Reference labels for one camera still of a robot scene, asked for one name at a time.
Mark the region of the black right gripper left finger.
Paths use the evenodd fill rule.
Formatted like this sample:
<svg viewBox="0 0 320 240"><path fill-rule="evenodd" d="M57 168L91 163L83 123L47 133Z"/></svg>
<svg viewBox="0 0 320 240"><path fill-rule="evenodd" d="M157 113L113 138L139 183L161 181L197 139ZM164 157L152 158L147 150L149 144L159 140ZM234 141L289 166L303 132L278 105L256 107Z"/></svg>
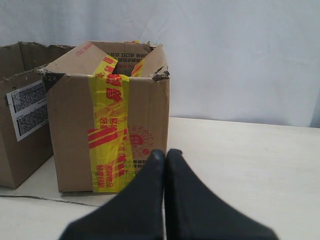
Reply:
<svg viewBox="0 0 320 240"><path fill-rule="evenodd" d="M161 240L166 156L152 150L136 177L95 211L71 222L61 240Z"/></svg>

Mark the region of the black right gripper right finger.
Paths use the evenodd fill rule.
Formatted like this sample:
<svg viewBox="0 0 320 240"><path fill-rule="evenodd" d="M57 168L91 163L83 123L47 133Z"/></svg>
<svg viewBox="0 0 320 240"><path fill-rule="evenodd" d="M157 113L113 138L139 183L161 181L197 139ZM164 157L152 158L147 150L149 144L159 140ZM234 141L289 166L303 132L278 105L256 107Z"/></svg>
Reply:
<svg viewBox="0 0 320 240"><path fill-rule="evenodd" d="M164 208L168 240L271 240L273 231L215 195L178 149L166 156Z"/></svg>

